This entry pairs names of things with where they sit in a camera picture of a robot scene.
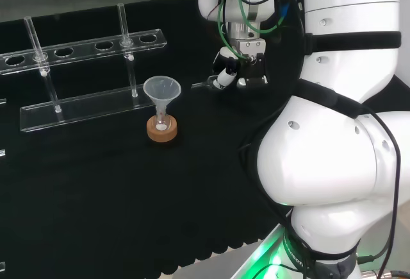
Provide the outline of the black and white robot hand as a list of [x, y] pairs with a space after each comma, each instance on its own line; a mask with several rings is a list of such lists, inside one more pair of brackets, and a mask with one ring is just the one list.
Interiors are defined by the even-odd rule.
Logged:
[[233, 85], [240, 90], [268, 85], [265, 67], [266, 42], [263, 39], [235, 40], [234, 54], [228, 47], [220, 49], [213, 62], [211, 86], [224, 90]]

